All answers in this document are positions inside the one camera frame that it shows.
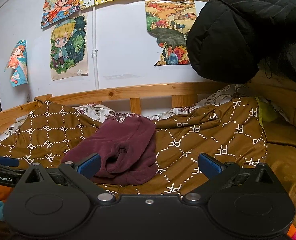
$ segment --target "blue gripper pad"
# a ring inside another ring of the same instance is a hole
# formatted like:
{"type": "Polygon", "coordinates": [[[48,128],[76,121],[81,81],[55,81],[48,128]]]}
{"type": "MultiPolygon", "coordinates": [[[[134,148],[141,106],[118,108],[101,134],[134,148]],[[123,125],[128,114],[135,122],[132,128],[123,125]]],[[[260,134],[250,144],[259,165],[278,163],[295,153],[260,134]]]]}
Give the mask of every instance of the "blue gripper pad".
{"type": "Polygon", "coordinates": [[[78,173],[91,179],[101,168],[101,157],[95,153],[75,165],[78,173]]]}
{"type": "Polygon", "coordinates": [[[208,179],[212,179],[224,170],[225,165],[208,154],[201,153],[198,157],[198,167],[208,179]]]}
{"type": "Polygon", "coordinates": [[[15,158],[0,157],[0,164],[7,167],[18,167],[20,161],[15,158]]]}

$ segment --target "anime girl drawing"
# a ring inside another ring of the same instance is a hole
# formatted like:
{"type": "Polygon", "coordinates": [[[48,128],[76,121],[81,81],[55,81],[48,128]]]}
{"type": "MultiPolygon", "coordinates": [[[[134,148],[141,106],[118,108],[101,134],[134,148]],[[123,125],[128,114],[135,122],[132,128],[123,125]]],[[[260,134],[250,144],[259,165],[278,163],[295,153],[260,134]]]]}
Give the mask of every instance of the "anime girl drawing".
{"type": "Polygon", "coordinates": [[[27,84],[27,53],[26,41],[22,40],[16,44],[13,49],[7,68],[13,68],[14,73],[10,79],[11,85],[16,87],[18,85],[27,84]]]}
{"type": "Polygon", "coordinates": [[[46,0],[43,7],[41,27],[69,17],[80,9],[80,0],[46,0]]]}

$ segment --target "wooden slat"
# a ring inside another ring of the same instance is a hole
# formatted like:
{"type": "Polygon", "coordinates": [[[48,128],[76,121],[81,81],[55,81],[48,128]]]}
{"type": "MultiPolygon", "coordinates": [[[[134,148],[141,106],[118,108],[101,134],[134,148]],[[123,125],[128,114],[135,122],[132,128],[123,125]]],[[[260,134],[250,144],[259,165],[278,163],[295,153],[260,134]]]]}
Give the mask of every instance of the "wooden slat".
{"type": "Polygon", "coordinates": [[[197,103],[198,95],[174,95],[171,96],[172,107],[186,107],[197,103]]]}
{"type": "Polygon", "coordinates": [[[0,134],[2,134],[5,130],[7,130],[11,125],[13,125],[16,122],[16,118],[13,118],[11,122],[5,123],[0,126],[0,134]]]}
{"type": "Polygon", "coordinates": [[[31,111],[38,108],[38,102],[30,102],[21,106],[16,106],[14,108],[0,112],[0,126],[5,124],[14,123],[13,120],[29,114],[31,111]]]}
{"type": "Polygon", "coordinates": [[[226,84],[219,82],[187,82],[131,86],[93,90],[88,92],[57,96],[49,98],[49,100],[63,105],[85,105],[92,104],[96,101],[109,101],[116,99],[161,97],[189,94],[211,94],[216,92],[218,89],[223,88],[225,85],[226,84]]]}
{"type": "Polygon", "coordinates": [[[130,110],[132,113],[141,114],[140,98],[130,98],[130,110]]]}
{"type": "Polygon", "coordinates": [[[296,108],[296,91],[281,87],[248,83],[248,87],[257,91],[261,96],[277,104],[296,108]]]}

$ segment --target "metal screw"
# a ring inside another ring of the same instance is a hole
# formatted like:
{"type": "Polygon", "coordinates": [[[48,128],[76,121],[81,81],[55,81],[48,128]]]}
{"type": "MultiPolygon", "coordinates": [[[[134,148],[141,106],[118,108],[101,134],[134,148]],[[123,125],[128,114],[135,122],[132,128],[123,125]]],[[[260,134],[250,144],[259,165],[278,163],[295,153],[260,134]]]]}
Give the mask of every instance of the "metal screw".
{"type": "Polygon", "coordinates": [[[110,193],[102,193],[100,195],[98,195],[98,200],[103,201],[103,202],[107,202],[113,199],[113,195],[110,193]]]}
{"type": "Polygon", "coordinates": [[[146,200],[146,203],[147,203],[148,205],[151,205],[151,204],[153,203],[153,200],[152,200],[152,199],[147,199],[147,200],[146,200]]]}
{"type": "Polygon", "coordinates": [[[187,195],[185,195],[185,197],[189,201],[197,201],[201,198],[198,193],[188,193],[187,195]]]}

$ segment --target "white wall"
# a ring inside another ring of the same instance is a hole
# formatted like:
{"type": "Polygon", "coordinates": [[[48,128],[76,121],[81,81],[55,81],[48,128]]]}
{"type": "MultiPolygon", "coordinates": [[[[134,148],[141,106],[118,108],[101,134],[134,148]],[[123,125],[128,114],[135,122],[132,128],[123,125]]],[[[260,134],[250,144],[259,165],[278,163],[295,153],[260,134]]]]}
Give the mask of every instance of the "white wall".
{"type": "MultiPolygon", "coordinates": [[[[92,59],[92,11],[88,14],[87,76],[51,81],[51,27],[41,29],[45,0],[0,0],[0,99],[3,110],[44,94],[63,95],[96,89],[92,59]],[[27,40],[28,85],[13,88],[4,71],[15,44],[27,40]]],[[[196,2],[197,13],[204,2],[196,2]]],[[[203,80],[189,65],[154,66],[162,51],[146,30],[144,1],[118,0],[96,7],[99,88],[203,80]],[[122,21],[131,15],[131,22],[122,21]]]]}
{"type": "Polygon", "coordinates": [[[41,29],[45,0],[0,0],[0,101],[2,109],[8,109],[44,94],[70,94],[94,90],[92,60],[92,12],[88,14],[88,76],[76,76],[51,81],[50,37],[51,27],[41,29]],[[29,84],[12,87],[11,70],[4,71],[12,49],[21,40],[27,40],[27,72],[29,84]]]}

